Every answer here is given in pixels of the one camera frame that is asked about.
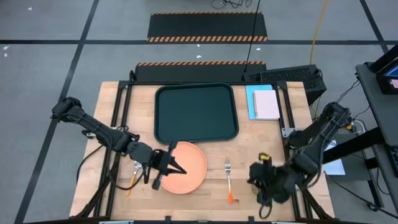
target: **gray floor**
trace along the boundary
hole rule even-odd
[[[153,12],[214,11],[211,0],[100,0],[87,39],[144,40]],[[385,40],[398,40],[396,0],[366,1]],[[93,0],[0,0],[0,40],[78,40]],[[253,11],[250,8],[223,11]],[[322,10],[319,0],[263,0],[270,40],[312,40]],[[359,0],[330,0],[319,40],[377,40]],[[76,45],[0,44],[0,223],[13,223],[50,124],[50,110],[67,77]],[[138,62],[245,60],[248,45],[85,45],[68,95],[79,98],[88,113],[95,108],[103,81],[126,79]],[[306,65],[310,45],[253,45],[251,60],[267,67]],[[317,45],[314,63],[323,71],[328,91],[320,108],[337,99],[355,81],[354,66],[383,54],[380,45]],[[359,86],[341,102],[357,114],[367,107]],[[369,110],[359,116],[376,126]],[[85,139],[74,125],[58,125],[25,222],[67,218],[75,190],[75,172]],[[371,200],[366,182],[342,183]],[[381,186],[385,188],[381,177]],[[342,220],[392,223],[381,212],[333,183],[329,189]],[[394,211],[383,195],[386,209]]]

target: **fork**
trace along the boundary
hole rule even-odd
[[[130,180],[130,186],[132,186],[134,181],[136,181],[137,173],[138,173],[138,171],[140,169],[142,169],[141,163],[139,163],[137,161],[134,161],[134,173],[133,173],[133,175],[131,177],[131,180]],[[129,196],[130,193],[131,193],[131,189],[126,192],[126,196]]]
[[[232,190],[231,190],[231,163],[229,159],[225,160],[224,164],[226,175],[228,175],[228,203],[232,204],[234,202],[234,198],[232,197]]]

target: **yellow cable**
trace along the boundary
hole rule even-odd
[[[315,46],[315,41],[317,40],[318,33],[319,33],[319,30],[320,30],[321,25],[322,25],[322,19],[323,19],[323,15],[325,15],[325,11],[326,11],[326,7],[327,7],[327,5],[328,5],[328,1],[329,1],[329,0],[325,0],[325,3],[323,4],[323,9],[322,9],[321,17],[319,18],[318,25],[317,25],[317,29],[316,29],[316,31],[315,31],[315,35],[314,35],[313,40],[312,40],[311,56],[310,56],[310,65],[312,65],[313,48],[314,48],[314,46]],[[318,99],[317,109],[318,109],[319,102],[321,101],[321,97],[322,97],[322,95],[321,95],[321,96],[319,97],[319,99]],[[318,111],[315,110],[314,118],[317,118],[317,112],[318,112]]]
[[[326,11],[326,7],[328,5],[328,1],[329,0],[325,0],[325,3],[323,5],[323,9],[322,9],[322,13],[321,13],[321,17],[319,18],[318,26],[317,26],[317,29],[315,31],[315,35],[314,35],[313,40],[312,40],[310,65],[312,65],[313,47],[315,45],[315,41],[317,40],[319,29],[321,28],[321,25],[322,25],[322,19],[323,19],[323,15],[325,14],[325,11]]]

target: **silver fork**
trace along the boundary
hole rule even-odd
[[[229,159],[225,160],[224,164],[226,175],[228,176],[228,203],[232,204],[234,202],[234,198],[232,197],[232,190],[231,190],[231,163]]]

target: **blue notebook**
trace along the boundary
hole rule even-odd
[[[246,98],[248,99],[249,119],[256,119],[256,112],[254,111],[254,90],[272,90],[271,85],[247,85]]]

